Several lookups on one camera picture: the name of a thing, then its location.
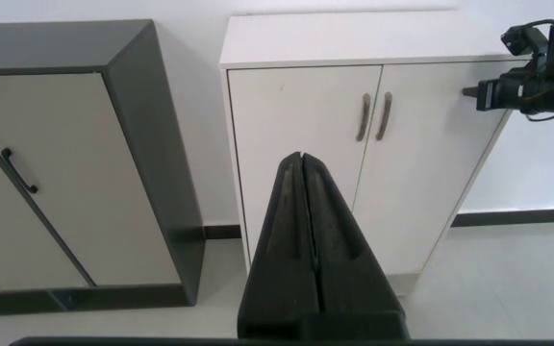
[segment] black handle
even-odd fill
[[[16,168],[12,164],[12,161],[10,160],[11,155],[12,155],[12,150],[10,148],[6,148],[6,149],[1,151],[1,157],[4,159],[4,162],[6,163],[8,168],[11,170],[11,172],[14,174],[16,179],[20,182],[20,184],[23,185],[23,187],[25,187],[25,189],[27,191],[29,191],[29,193],[34,194],[34,193],[38,192],[38,187],[37,186],[27,184],[27,182],[25,182],[23,177],[20,176],[20,174],[18,173],[18,171],[16,170]]]

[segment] silver handle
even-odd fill
[[[392,94],[387,92],[384,94],[384,110],[382,111],[382,122],[380,123],[380,130],[375,135],[376,140],[382,140],[386,128],[389,126],[390,107],[392,107]]]
[[[361,119],[361,127],[356,135],[356,141],[361,141],[365,138],[366,123],[369,121],[369,108],[371,107],[371,96],[363,95],[363,119]]]

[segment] cabinet handle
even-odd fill
[[[384,94],[384,110],[382,111],[382,122],[380,123],[380,130],[378,130],[375,139],[382,140],[386,128],[389,126],[390,107],[392,107],[392,94],[387,92]]]
[[[363,95],[363,119],[361,119],[361,127],[356,135],[356,141],[361,141],[365,138],[366,123],[369,121],[369,108],[371,107],[371,96]]]
[[[29,191],[30,193],[32,193],[32,194],[35,194],[36,192],[38,192],[38,187],[37,186],[27,184],[27,182],[25,182],[23,177],[21,177],[20,174],[18,174],[18,171],[16,170],[16,168],[12,164],[12,161],[10,160],[11,155],[12,155],[12,150],[10,148],[6,148],[6,149],[1,151],[1,157],[4,159],[4,162],[6,163],[8,168],[11,170],[13,175],[16,177],[16,179],[20,182],[20,184],[23,185],[23,187],[25,187],[25,189],[27,191]]]

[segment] cabinet door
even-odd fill
[[[0,151],[96,284],[179,277],[100,74],[0,76]]]
[[[522,62],[384,66],[354,216],[387,274],[422,270],[501,131],[506,112],[476,111],[462,88],[516,65]],[[383,114],[387,92],[391,109]]]
[[[0,289],[86,284],[0,168]]]
[[[365,151],[364,95],[373,110],[381,66],[228,72],[250,259],[279,162],[300,151],[321,159],[352,206]]]

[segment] white floor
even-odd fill
[[[0,317],[0,345],[27,335],[237,337],[240,241],[207,245],[194,308]],[[554,339],[554,224],[453,229],[402,301],[413,338]]]

